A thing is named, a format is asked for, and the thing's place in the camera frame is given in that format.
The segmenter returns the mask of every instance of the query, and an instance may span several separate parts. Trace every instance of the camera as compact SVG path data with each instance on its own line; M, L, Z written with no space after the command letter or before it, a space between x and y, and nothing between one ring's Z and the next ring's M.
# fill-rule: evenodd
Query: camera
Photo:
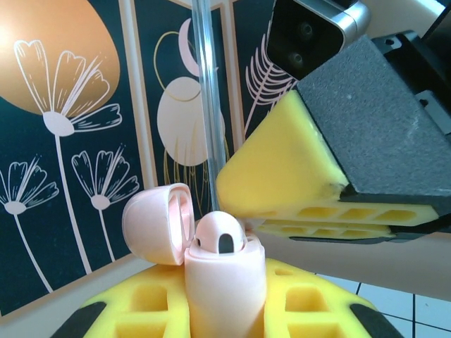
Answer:
M301 80L362 36L370 18L357 0L276 0L266 53Z

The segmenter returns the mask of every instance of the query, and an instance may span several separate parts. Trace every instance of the clear plastic tube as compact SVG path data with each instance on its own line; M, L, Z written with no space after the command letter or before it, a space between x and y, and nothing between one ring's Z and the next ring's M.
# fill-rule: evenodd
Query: clear plastic tube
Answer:
M197 62L200 66L199 82L202 91L202 108L204 110L211 207L213 211L216 211L219 210L219 203L214 182L219 171L226 164L226 151L221 131L221 101L219 98L218 78L216 76L210 0L192 0L192 24L196 42Z

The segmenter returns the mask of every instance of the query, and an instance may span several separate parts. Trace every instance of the camera lens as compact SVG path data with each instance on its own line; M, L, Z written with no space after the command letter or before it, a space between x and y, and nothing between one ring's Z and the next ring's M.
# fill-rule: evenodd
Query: camera lens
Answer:
M297 26L297 34L303 41L307 42L310 41L313 37L314 30L309 23L303 22L299 26Z
M291 66L294 69L297 69L297 70L303 69L303 67L304 67L304 59L302 58L301 54L296 53L296 52L295 53L291 53L288 56L288 59L290 60Z

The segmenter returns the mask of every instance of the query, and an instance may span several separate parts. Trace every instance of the yellow foam holder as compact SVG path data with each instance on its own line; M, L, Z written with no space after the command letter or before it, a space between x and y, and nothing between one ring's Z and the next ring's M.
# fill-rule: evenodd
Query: yellow foam holder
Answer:
M264 318L259 320L262 327L252 338L370 338L368 323L352 310L356 305L384 320L368 301L291 265L267 259L266 280ZM81 310L96 303L106 305L94 320L84 315L78 323L72 322L76 327L92 322L85 335L77 337L190 337L183 266L155 265L93 297ZM388 330L393 330L386 321L374 325L388 325Z
M284 237L391 237L390 225L412 227L438 218L432 206L341 202L348 185L295 90L274 106L216 181L222 210L266 219L260 230Z

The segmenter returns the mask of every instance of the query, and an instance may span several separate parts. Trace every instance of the gray sponge pad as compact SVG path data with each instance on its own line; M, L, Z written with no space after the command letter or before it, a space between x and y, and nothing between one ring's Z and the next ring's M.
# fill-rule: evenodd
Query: gray sponge pad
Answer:
M342 201L451 213L451 143L368 37L299 81L297 91L350 181Z

